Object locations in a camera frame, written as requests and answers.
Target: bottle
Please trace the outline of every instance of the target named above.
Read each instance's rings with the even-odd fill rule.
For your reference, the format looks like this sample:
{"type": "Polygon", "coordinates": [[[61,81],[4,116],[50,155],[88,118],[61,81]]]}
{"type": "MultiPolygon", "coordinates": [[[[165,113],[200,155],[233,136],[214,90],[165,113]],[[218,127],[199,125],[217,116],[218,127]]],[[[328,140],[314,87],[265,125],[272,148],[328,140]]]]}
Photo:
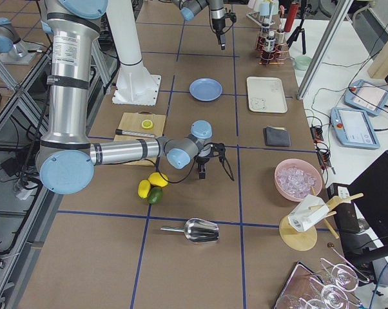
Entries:
{"type": "Polygon", "coordinates": [[[264,47],[260,57],[260,64],[269,64],[269,62],[273,60],[275,41],[276,41],[276,37],[275,37],[274,31],[270,31],[269,35],[266,37],[264,41],[264,47]]]}
{"type": "Polygon", "coordinates": [[[256,50],[262,52],[264,47],[264,41],[266,40],[267,35],[270,31],[270,25],[266,23],[262,23],[260,27],[260,31],[258,32],[257,42],[256,42],[256,50]]]}

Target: label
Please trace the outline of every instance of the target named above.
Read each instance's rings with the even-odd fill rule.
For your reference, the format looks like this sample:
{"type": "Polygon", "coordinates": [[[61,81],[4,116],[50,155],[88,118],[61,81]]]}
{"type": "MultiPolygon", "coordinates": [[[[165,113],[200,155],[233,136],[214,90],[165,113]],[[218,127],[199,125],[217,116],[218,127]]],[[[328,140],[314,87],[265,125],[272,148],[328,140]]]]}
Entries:
{"type": "Polygon", "coordinates": [[[337,191],[338,191],[339,197],[341,197],[341,198],[348,198],[350,196],[349,190],[347,190],[346,187],[341,187],[338,185],[337,191]]]}
{"type": "Polygon", "coordinates": [[[274,43],[275,43],[274,39],[266,39],[264,41],[264,50],[267,52],[273,51],[274,50],[274,43]]]}
{"type": "Polygon", "coordinates": [[[53,37],[52,63],[77,66],[79,58],[79,39],[74,37],[53,37]]]}

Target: black strap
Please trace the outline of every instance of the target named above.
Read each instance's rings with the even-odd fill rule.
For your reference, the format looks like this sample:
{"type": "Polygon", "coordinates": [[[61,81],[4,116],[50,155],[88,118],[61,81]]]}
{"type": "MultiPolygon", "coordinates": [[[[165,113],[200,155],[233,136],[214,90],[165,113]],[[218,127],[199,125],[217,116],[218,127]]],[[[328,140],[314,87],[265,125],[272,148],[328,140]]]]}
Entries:
{"type": "Polygon", "coordinates": [[[100,143],[93,144],[93,147],[95,149],[95,165],[101,165],[102,164],[102,147],[100,143]]]}
{"type": "Polygon", "coordinates": [[[138,139],[138,141],[141,143],[141,147],[142,147],[141,160],[147,159],[147,156],[148,156],[148,146],[147,146],[147,143],[146,143],[145,140],[141,140],[141,139],[138,139]]]}
{"type": "Polygon", "coordinates": [[[87,27],[95,30],[98,33],[101,30],[96,24],[94,24],[94,23],[92,23],[92,22],[90,22],[90,21],[88,21],[86,19],[80,18],[78,16],[70,15],[70,14],[65,14],[65,13],[49,13],[46,16],[46,18],[47,19],[64,19],[66,21],[73,21],[75,23],[83,24],[84,26],[87,26],[87,27]]]}
{"type": "Polygon", "coordinates": [[[51,86],[72,87],[85,90],[88,90],[90,87],[90,83],[85,80],[59,75],[49,75],[46,83],[51,86]]]}
{"type": "Polygon", "coordinates": [[[46,140],[41,140],[41,145],[49,148],[56,148],[56,149],[73,149],[73,150],[82,150],[82,149],[89,149],[90,143],[87,144],[62,144],[62,143],[54,143],[54,142],[47,142],[46,140]]]}

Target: brown table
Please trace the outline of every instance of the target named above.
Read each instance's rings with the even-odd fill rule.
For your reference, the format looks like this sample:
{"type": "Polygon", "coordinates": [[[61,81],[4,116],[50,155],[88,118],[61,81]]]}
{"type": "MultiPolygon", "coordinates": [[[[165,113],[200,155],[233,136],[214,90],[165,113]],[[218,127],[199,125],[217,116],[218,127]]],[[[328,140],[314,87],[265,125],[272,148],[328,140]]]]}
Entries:
{"type": "MultiPolygon", "coordinates": [[[[340,244],[327,231],[318,232],[308,252],[294,251],[280,238],[278,223],[297,203],[276,191],[275,167],[287,158],[316,167],[318,160],[302,102],[294,98],[291,63],[258,65],[253,50],[258,27],[246,17],[245,6],[233,8],[238,23],[221,52],[207,27],[207,10],[183,25],[173,5],[144,2],[137,29],[145,66],[162,75],[157,105],[114,105],[107,95],[90,137],[113,139],[124,112],[167,115],[164,133],[173,138],[186,136],[192,122],[205,119],[213,126],[213,140],[227,146],[235,182],[214,160],[207,164],[205,180],[192,173],[168,185],[159,204],[148,205],[137,196],[137,186],[152,167],[97,167],[87,188],[64,197],[20,309],[271,308],[296,261],[313,270],[320,269],[320,257],[338,261],[326,244],[340,244]],[[248,76],[281,78],[288,112],[250,112],[248,76]],[[223,95],[209,103],[193,99],[189,84],[201,77],[217,79],[223,95]],[[286,127],[291,147],[266,147],[266,126],[286,127]],[[219,241],[195,245],[183,235],[160,231],[162,225],[182,226],[194,217],[217,222],[219,241]]],[[[171,180],[188,171],[171,168],[165,159],[160,169],[171,180]]]]}

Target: wooden board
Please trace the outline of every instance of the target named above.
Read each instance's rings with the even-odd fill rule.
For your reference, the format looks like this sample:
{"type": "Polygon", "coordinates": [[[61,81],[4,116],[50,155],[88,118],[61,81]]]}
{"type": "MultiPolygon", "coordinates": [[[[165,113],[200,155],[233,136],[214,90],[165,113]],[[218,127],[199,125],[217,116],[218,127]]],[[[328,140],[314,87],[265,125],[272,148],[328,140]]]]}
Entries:
{"type": "MultiPolygon", "coordinates": [[[[147,112],[140,112],[140,113],[124,113],[122,115],[121,121],[119,123],[118,128],[122,129],[124,131],[134,131],[134,132],[141,132],[141,133],[151,133],[154,134],[155,137],[162,136],[162,132],[164,131],[164,126],[166,123],[166,116],[165,115],[156,115],[151,114],[147,112]],[[141,127],[141,122],[143,120],[150,119],[154,126],[152,129],[143,129],[141,127]]],[[[115,135],[114,142],[118,141],[124,141],[124,140],[136,140],[140,139],[141,137],[134,137],[134,136],[126,136],[126,135],[115,135]]],[[[137,162],[131,162],[127,163],[130,165],[141,165],[141,166],[153,166],[151,162],[149,161],[137,161],[137,162]]]]}

